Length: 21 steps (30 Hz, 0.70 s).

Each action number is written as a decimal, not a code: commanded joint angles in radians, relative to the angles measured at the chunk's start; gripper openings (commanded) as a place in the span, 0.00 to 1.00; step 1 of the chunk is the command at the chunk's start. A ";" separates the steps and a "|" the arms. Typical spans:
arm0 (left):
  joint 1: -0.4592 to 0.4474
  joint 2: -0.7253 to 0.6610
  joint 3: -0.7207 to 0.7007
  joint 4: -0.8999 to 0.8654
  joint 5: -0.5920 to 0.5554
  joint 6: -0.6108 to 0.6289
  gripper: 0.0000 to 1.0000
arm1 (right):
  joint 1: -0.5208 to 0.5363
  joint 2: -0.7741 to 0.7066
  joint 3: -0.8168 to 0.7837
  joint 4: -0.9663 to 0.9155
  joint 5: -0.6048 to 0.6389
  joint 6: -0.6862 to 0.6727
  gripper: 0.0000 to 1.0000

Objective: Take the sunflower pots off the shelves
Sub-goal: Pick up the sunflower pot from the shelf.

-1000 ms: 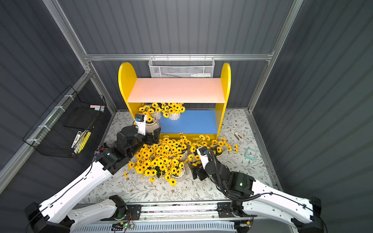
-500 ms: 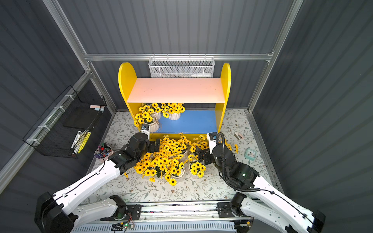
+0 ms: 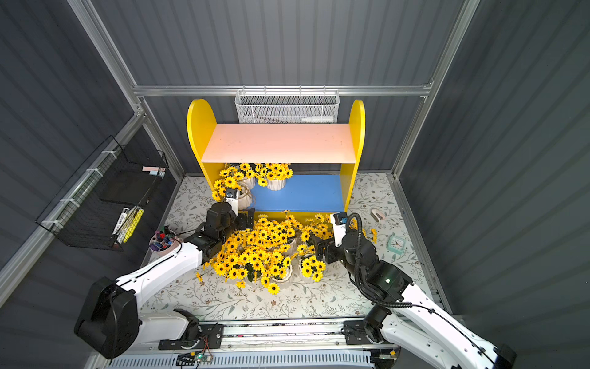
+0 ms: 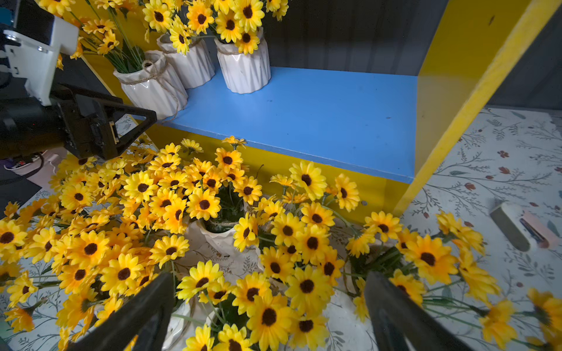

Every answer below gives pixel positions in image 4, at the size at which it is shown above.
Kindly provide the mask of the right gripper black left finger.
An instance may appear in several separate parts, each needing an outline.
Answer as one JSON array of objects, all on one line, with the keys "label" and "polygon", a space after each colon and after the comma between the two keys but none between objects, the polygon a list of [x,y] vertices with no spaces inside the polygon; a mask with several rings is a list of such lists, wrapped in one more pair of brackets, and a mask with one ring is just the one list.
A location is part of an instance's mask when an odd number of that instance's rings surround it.
[{"label": "right gripper black left finger", "polygon": [[68,347],[69,350],[161,350],[175,306],[171,273],[162,273],[101,326]]}]

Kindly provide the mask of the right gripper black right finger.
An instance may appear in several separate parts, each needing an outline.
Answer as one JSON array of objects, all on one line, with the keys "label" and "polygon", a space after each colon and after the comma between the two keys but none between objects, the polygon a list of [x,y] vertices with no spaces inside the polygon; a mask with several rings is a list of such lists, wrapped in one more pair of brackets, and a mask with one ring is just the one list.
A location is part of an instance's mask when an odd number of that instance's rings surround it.
[{"label": "right gripper black right finger", "polygon": [[379,350],[470,350],[382,273],[370,272],[364,297]]}]

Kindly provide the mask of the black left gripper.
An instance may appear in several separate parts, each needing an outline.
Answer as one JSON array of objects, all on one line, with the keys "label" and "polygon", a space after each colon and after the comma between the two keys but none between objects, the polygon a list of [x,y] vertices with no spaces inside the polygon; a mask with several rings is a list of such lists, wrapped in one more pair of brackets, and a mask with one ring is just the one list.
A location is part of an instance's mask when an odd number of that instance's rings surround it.
[{"label": "black left gripper", "polygon": [[[93,113],[80,112],[79,97],[92,105]],[[97,156],[110,160],[121,156],[157,122],[154,111],[125,105],[106,94],[71,94],[57,99],[56,106],[66,133],[64,147],[79,159]]]}]

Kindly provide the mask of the sunflower pot top shelf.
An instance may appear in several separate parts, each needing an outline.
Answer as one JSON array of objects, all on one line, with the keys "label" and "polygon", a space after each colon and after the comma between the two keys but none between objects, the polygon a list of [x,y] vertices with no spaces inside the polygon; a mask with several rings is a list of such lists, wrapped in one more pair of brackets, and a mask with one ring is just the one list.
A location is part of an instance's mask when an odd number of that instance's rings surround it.
[{"label": "sunflower pot top shelf", "polygon": [[484,236],[451,213],[437,214],[438,231],[420,234],[392,214],[374,212],[345,247],[351,268],[345,283],[361,322],[369,320],[365,285],[382,273],[421,308],[442,322],[464,327],[462,338],[506,350],[561,349],[561,299],[529,288],[515,300],[512,289],[484,267]]}]

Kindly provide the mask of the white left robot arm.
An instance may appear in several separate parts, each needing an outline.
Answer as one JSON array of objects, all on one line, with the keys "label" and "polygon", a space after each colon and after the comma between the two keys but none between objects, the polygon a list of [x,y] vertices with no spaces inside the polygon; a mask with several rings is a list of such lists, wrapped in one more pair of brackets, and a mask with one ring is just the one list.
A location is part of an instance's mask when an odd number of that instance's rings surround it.
[{"label": "white left robot arm", "polygon": [[51,96],[51,106],[33,97],[1,101],[2,159],[63,147],[79,159],[110,160],[157,122],[152,110],[77,86],[57,84]]}]

